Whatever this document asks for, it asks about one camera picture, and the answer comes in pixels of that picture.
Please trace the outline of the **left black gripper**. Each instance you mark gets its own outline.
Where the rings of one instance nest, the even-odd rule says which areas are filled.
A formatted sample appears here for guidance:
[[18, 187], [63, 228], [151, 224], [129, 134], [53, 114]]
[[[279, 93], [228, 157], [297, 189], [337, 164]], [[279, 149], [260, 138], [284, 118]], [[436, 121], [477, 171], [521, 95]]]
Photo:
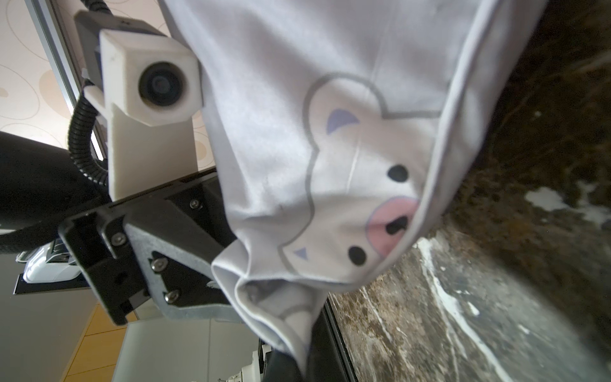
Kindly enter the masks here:
[[235, 241], [216, 170], [72, 216], [59, 234], [118, 326], [145, 302], [175, 320], [239, 320], [212, 272]]

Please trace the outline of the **grey bear print pillow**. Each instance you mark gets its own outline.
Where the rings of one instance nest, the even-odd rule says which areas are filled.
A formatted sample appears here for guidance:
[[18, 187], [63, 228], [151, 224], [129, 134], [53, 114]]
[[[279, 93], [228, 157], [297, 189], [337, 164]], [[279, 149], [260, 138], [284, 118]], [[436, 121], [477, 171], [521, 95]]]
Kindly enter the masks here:
[[544, 1], [163, 1], [202, 65], [235, 241], [213, 275], [306, 373], [331, 292], [386, 272], [443, 214]]

